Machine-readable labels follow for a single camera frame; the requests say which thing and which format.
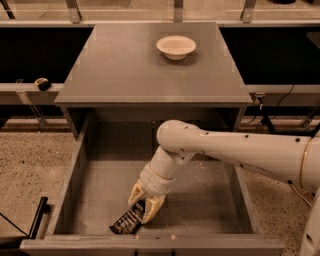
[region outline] speckled floor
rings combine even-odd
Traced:
[[[70,132],[0,130],[0,211],[28,232],[41,196],[55,204],[75,140]],[[255,215],[266,238],[298,255],[309,206],[287,184],[245,171]],[[0,237],[21,235],[0,218]]]

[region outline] drawer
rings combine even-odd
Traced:
[[[43,240],[25,240],[30,255],[274,255],[264,239],[240,168],[196,155],[179,170],[157,216],[136,235],[109,226],[158,144],[157,122],[100,122],[86,115],[60,198]]]

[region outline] cable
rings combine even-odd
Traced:
[[[18,229],[21,233],[23,233],[27,238],[30,238],[29,235],[27,233],[25,233],[23,230],[21,230],[16,224],[14,224],[11,220],[9,220],[6,216],[4,216],[1,212],[0,215],[6,220],[8,221],[12,226],[14,226],[16,229]]]
[[[257,123],[257,126],[256,126],[256,133],[258,133],[258,128],[259,128],[260,123],[262,124],[262,120],[260,120],[260,122],[259,122],[259,123]]]
[[[255,115],[249,122],[243,123],[243,124],[251,124],[257,118],[257,116],[258,115]]]
[[[312,201],[313,201],[313,197],[310,195],[309,192],[307,191],[302,191],[302,192],[299,192],[295,186],[291,186],[293,191],[297,193],[297,195],[299,197],[301,197],[303,199],[303,201],[306,202],[307,205],[309,205],[310,207],[312,207]]]
[[[282,103],[282,101],[290,95],[290,93],[292,92],[293,88],[294,88],[294,84],[291,86],[290,91],[289,91],[286,95],[284,95],[284,96],[282,97],[282,99],[279,101],[277,107],[279,107],[280,104]]]
[[[280,107],[280,105],[281,105],[281,103],[282,103],[282,101],[285,99],[285,98],[287,98],[290,94],[291,94],[291,92],[292,92],[292,90],[293,90],[293,88],[294,88],[294,84],[292,84],[292,86],[291,86],[291,89],[290,89],[290,91],[286,94],[286,95],[284,95],[282,98],[281,98],[281,100],[279,101],[279,103],[277,104],[277,109]],[[275,116],[273,116],[273,117],[270,117],[270,119],[274,119],[274,118],[276,118],[278,115],[275,115]]]

